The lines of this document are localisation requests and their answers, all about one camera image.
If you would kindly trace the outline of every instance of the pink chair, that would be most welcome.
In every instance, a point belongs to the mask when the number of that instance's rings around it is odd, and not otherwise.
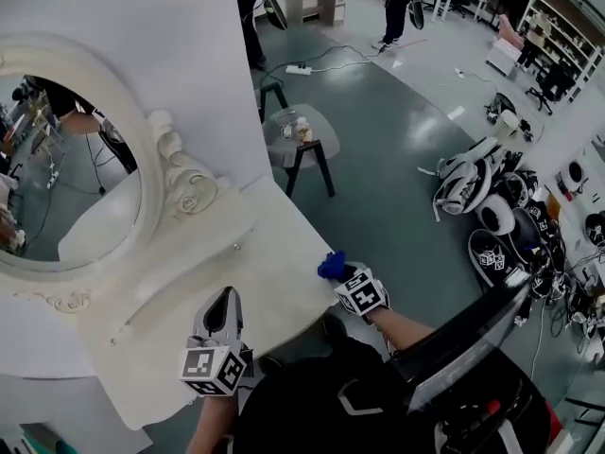
[[[526,40],[521,37],[517,32],[514,31],[510,24],[509,17],[505,14],[500,15],[500,33],[498,33],[498,40],[504,39],[511,43],[519,50],[523,50]]]

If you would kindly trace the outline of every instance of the blue object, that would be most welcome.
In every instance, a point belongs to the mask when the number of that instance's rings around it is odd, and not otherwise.
[[[318,275],[323,279],[336,279],[340,283],[347,281],[345,274],[345,253],[328,253],[325,260],[318,267]]]

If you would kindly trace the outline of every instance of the black table leg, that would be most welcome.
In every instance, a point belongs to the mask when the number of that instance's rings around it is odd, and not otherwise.
[[[314,146],[315,156],[318,159],[318,165],[320,166],[321,175],[323,175],[323,180],[325,181],[325,186],[328,188],[328,196],[334,197],[337,193],[334,190],[334,185],[332,184],[332,177],[330,176],[330,168],[328,168],[328,162],[325,159],[325,153],[323,152],[323,146],[321,142],[317,142]]]
[[[294,166],[292,168],[286,168],[285,172],[288,175],[287,187],[285,188],[285,194],[290,198],[292,197],[292,192],[294,191],[294,184],[296,183],[296,178],[299,176],[299,170],[301,169],[301,161],[303,160],[304,150],[297,149],[296,150],[296,158],[294,159]]]

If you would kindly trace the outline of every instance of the white shelf unit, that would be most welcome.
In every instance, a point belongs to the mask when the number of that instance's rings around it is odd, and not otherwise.
[[[567,98],[573,101],[593,77],[603,59],[603,49],[590,42],[576,26],[545,0],[529,0],[517,32],[521,32],[523,26],[528,26],[531,17],[538,11],[546,14],[549,22],[553,17],[557,19],[557,24],[550,22],[552,31],[541,50],[550,61],[564,60],[569,62],[575,71],[576,84],[567,93]]]

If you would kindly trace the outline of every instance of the sneaker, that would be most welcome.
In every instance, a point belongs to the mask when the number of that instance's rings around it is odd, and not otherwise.
[[[332,313],[326,313],[321,320],[323,326],[323,334],[330,346],[334,348],[336,344],[341,343],[347,338],[347,328],[344,323]]]
[[[378,41],[378,42],[376,42],[376,43],[372,44],[372,47],[373,47],[373,48],[375,48],[375,49],[380,50],[380,49],[381,49],[381,48],[383,48],[383,47],[385,47],[385,48],[389,48],[389,47],[390,47],[390,44],[385,44],[385,43],[384,43],[384,42],[382,42],[382,41]]]
[[[258,359],[258,368],[261,369],[261,372],[265,376],[275,375],[283,367],[284,365],[274,357],[264,356]]]

